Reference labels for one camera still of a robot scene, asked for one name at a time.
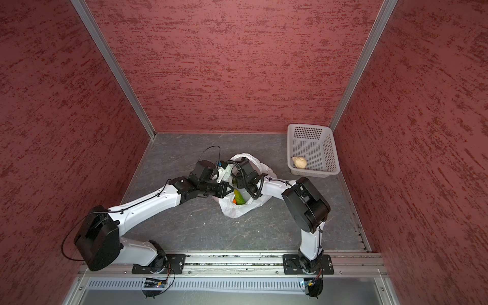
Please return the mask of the green fruit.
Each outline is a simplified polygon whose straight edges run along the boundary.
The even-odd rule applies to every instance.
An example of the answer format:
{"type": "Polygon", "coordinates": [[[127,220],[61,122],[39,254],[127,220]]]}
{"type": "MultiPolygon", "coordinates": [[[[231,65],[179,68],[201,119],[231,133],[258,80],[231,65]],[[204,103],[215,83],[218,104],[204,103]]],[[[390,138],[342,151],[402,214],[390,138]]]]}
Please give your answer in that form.
{"type": "Polygon", "coordinates": [[[233,203],[235,205],[244,205],[247,203],[246,199],[242,196],[239,190],[234,189],[233,194],[234,194],[233,203]]]}

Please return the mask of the white plastic bag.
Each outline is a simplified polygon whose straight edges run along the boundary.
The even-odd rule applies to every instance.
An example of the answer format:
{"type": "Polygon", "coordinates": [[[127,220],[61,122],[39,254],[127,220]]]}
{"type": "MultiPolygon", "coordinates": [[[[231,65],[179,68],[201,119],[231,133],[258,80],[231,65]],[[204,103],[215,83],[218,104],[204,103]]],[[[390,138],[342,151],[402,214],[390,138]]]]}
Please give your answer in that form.
{"type": "MultiPolygon", "coordinates": [[[[250,161],[253,169],[256,170],[258,174],[267,174],[268,175],[267,177],[273,179],[277,177],[277,175],[274,173],[274,171],[271,168],[269,168],[268,165],[261,163],[256,157],[250,155],[249,153],[241,153],[241,154],[234,155],[231,158],[231,160],[238,161],[241,160],[242,158],[247,158],[250,161]]],[[[245,203],[242,205],[237,205],[236,203],[233,202],[233,200],[235,199],[234,193],[228,194],[224,198],[217,198],[212,196],[212,199],[220,205],[221,211],[226,217],[236,219],[252,210],[262,207],[266,202],[268,202],[272,198],[272,196],[270,195],[263,194],[258,199],[253,200],[250,196],[244,195],[244,191],[245,191],[244,189],[242,191],[239,191],[245,200],[245,203]]]]}

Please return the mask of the beige round fruit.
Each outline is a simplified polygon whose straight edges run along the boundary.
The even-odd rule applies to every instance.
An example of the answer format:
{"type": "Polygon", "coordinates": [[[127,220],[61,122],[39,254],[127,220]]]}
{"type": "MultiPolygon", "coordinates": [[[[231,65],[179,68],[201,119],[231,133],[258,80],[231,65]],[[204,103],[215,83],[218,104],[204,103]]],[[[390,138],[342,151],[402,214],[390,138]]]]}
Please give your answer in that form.
{"type": "Polygon", "coordinates": [[[294,163],[294,166],[297,169],[305,169],[308,165],[308,161],[305,157],[294,156],[294,157],[292,157],[292,161],[294,163]]]}

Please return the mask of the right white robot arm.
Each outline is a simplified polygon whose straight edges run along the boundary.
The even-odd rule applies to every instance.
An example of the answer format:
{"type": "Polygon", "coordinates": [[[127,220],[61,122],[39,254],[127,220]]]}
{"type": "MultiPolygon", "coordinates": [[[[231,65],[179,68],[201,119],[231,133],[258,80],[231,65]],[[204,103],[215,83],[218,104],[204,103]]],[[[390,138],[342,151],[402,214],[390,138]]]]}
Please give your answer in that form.
{"type": "Polygon", "coordinates": [[[324,255],[322,233],[331,208],[315,185],[306,177],[282,180],[264,174],[251,180],[237,174],[232,178],[232,184],[239,190],[244,189],[253,199],[270,196],[285,202],[301,229],[300,267],[308,274],[316,272],[324,255]]]}

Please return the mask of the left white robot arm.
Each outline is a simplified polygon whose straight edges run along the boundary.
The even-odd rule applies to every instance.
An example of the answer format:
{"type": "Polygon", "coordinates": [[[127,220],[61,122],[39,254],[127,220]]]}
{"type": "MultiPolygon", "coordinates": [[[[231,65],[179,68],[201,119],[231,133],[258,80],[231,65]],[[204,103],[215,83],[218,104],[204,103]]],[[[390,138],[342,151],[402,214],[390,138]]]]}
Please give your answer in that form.
{"type": "Polygon", "coordinates": [[[105,209],[91,209],[81,221],[74,244],[90,271],[110,265],[134,265],[146,273],[167,271],[166,253],[155,241],[136,241],[124,235],[133,227],[170,208],[199,196],[224,198],[233,193],[228,182],[179,177],[132,202],[105,209]]]}

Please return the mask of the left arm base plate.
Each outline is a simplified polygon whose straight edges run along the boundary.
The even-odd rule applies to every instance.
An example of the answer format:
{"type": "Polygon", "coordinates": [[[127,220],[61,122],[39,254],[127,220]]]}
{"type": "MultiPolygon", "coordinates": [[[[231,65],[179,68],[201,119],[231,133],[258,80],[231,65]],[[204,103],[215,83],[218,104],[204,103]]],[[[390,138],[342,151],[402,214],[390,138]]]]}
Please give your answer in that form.
{"type": "Polygon", "coordinates": [[[135,275],[167,275],[169,273],[180,275],[186,261],[185,254],[158,255],[148,266],[134,264],[132,274],[135,275]]]}

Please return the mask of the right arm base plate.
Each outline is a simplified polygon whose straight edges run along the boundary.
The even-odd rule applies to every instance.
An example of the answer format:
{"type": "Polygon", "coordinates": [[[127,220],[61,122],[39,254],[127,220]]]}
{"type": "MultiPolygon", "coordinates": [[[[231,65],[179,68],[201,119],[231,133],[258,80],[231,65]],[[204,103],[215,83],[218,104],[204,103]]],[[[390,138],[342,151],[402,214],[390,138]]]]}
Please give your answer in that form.
{"type": "Polygon", "coordinates": [[[301,254],[284,254],[283,270],[287,275],[333,275],[334,267],[330,255],[320,254],[316,259],[309,260],[301,254]]]}

